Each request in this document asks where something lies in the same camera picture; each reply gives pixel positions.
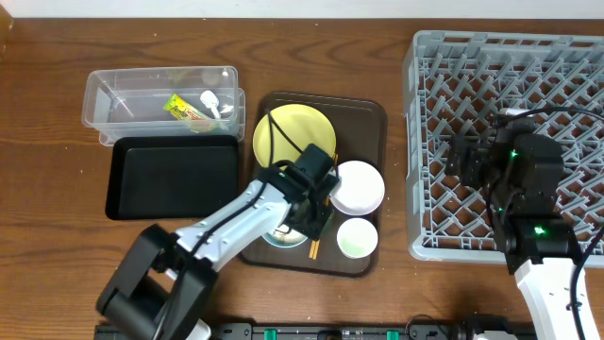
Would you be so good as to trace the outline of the pink white bowl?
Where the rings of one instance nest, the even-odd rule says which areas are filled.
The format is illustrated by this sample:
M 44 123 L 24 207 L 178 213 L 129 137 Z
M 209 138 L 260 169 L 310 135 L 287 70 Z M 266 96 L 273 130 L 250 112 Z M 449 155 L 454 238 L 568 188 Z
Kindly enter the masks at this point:
M 385 195 L 385 183 L 373 165 L 346 161 L 337 170 L 340 182 L 330 193 L 330 201 L 337 210 L 361 216 L 379 207 Z

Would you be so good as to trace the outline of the light blue bowl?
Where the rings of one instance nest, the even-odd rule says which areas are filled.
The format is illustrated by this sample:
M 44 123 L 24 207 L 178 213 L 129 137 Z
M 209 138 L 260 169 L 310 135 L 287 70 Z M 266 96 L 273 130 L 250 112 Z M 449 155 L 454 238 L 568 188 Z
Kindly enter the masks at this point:
M 273 247 L 292 248 L 297 247 L 307 241 L 308 237 L 302 233 L 282 224 L 262 235 L 262 238 Z

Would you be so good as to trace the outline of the white cup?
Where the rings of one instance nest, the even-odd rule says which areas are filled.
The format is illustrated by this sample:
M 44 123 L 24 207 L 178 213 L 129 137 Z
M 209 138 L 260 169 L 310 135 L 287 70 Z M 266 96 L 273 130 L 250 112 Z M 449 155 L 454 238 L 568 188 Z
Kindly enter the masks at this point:
M 368 220 L 350 218 L 339 227 L 336 241 L 345 257 L 360 259 L 371 255 L 376 250 L 378 232 Z

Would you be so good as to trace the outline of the white tissue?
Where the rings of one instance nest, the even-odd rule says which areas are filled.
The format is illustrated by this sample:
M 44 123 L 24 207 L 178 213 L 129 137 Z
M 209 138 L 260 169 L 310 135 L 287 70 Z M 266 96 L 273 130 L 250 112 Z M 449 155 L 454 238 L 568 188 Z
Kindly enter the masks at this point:
M 211 90 L 206 90 L 200 94 L 200 101 L 202 104 L 210 110 L 212 116 L 215 119 L 220 119 L 221 114 L 218 111 L 219 99 L 216 94 Z

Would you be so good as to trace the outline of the green yellow snack wrapper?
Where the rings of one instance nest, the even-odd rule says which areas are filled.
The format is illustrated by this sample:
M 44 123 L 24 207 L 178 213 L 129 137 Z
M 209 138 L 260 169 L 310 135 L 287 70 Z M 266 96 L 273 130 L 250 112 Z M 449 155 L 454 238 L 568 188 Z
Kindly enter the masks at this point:
M 178 94 L 173 93 L 168 101 L 164 104 L 163 109 L 170 112 L 179 121 L 201 121 L 209 120 L 210 118 L 181 98 Z

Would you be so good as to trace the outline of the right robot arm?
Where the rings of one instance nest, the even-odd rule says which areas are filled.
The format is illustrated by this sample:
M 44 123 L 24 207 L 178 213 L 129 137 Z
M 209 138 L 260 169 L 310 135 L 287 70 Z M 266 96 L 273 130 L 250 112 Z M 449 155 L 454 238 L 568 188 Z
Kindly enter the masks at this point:
M 483 190 L 495 246 L 528 305 L 539 339 L 597 339 L 584 266 L 598 241 L 581 247 L 555 212 L 564 170 L 559 142 L 536 133 L 538 110 L 505 109 L 492 141 L 450 139 L 445 173 Z

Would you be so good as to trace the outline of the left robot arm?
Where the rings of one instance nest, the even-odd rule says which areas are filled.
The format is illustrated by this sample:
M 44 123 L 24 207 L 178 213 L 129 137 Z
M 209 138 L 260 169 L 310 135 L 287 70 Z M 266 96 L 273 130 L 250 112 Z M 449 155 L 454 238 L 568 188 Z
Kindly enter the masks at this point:
M 234 200 L 175 232 L 144 229 L 96 301 L 128 339 L 207 339 L 200 320 L 219 271 L 263 234 L 286 226 L 317 240 L 339 184 L 334 160 L 308 144 L 296 161 L 262 168 Z

